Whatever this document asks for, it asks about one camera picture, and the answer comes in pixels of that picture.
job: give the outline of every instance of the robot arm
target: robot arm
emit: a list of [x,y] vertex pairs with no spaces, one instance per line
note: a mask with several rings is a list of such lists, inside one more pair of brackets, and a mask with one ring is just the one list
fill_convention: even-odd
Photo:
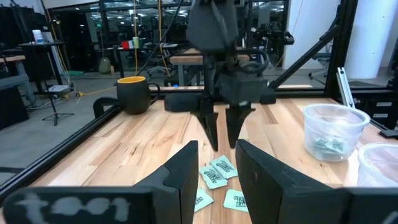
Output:
[[233,0],[195,0],[188,19],[187,39],[203,54],[205,89],[201,95],[177,93],[166,97],[165,109],[194,114],[218,150],[214,102],[224,101],[229,145],[234,148],[246,117],[254,111],[252,102],[259,102],[267,91],[262,72],[266,64],[242,63],[241,54],[263,54],[256,49],[237,49],[238,25]]

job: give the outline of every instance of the tripod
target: tripod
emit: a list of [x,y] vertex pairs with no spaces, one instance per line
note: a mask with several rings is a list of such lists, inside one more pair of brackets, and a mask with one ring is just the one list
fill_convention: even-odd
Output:
[[55,105],[54,105],[54,102],[52,100],[52,94],[51,94],[51,92],[49,90],[49,86],[47,85],[47,82],[45,81],[45,79],[44,79],[44,85],[45,85],[45,89],[47,90],[47,94],[49,95],[51,107],[52,107],[52,110],[53,110],[54,114],[43,118],[42,121],[45,121],[45,120],[47,120],[49,118],[54,117],[54,126],[56,126],[56,125],[58,125],[58,119],[60,117],[65,116],[65,115],[69,115],[69,116],[75,115],[74,113],[58,113],[57,109],[55,109]]

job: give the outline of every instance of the green bag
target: green bag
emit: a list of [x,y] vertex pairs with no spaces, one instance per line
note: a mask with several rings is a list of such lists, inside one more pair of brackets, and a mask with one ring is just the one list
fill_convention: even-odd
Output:
[[102,57],[99,61],[98,71],[101,74],[110,74],[111,73],[111,61],[107,57]]

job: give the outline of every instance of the wooden board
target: wooden board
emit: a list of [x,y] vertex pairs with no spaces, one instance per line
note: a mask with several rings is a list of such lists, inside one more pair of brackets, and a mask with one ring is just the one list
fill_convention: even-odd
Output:
[[[13,57],[7,57],[6,58],[7,62],[15,62],[15,61],[18,61],[18,60],[25,60],[25,56],[19,55],[19,56],[13,56]],[[0,58],[0,63],[3,63],[3,62],[4,62],[4,58]]]
[[[156,87],[149,87],[151,90],[157,90]],[[281,85],[279,88],[313,88],[313,86],[308,84],[303,85]],[[179,87],[172,87],[172,86],[161,86],[161,90],[203,90],[205,89],[204,86],[179,86]]]
[[[188,49],[183,52],[183,54],[199,54],[197,49]],[[249,56],[247,55],[238,55],[238,59],[248,61]],[[196,56],[173,56],[170,57],[170,63],[173,65],[201,65],[203,63],[203,56],[196,55]]]
[[[321,162],[309,155],[303,146],[303,109],[314,103],[334,103],[331,99],[281,99],[274,105],[253,107],[244,122],[240,138],[246,139],[284,163],[332,187],[356,185],[358,149],[372,142],[391,142],[378,135],[373,125],[365,128],[354,154],[344,162]],[[216,105],[219,151],[210,147],[201,125],[189,113],[164,111],[158,101],[145,114],[120,113],[107,125],[77,147],[33,186],[132,186],[161,166],[181,147],[195,139],[199,142],[199,166],[225,155],[236,166],[235,150],[227,140],[225,105]],[[195,224],[250,223],[248,213],[223,208],[228,189],[241,190],[237,177],[228,186],[209,190],[199,177],[199,187],[215,202],[195,213]]]

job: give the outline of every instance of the yellow mug rim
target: yellow mug rim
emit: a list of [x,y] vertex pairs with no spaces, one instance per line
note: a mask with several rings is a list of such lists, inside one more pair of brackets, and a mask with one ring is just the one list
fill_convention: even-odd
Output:
[[118,80],[118,83],[121,84],[137,83],[137,82],[142,82],[145,79],[146,79],[145,77],[126,77],[126,78],[120,78]]

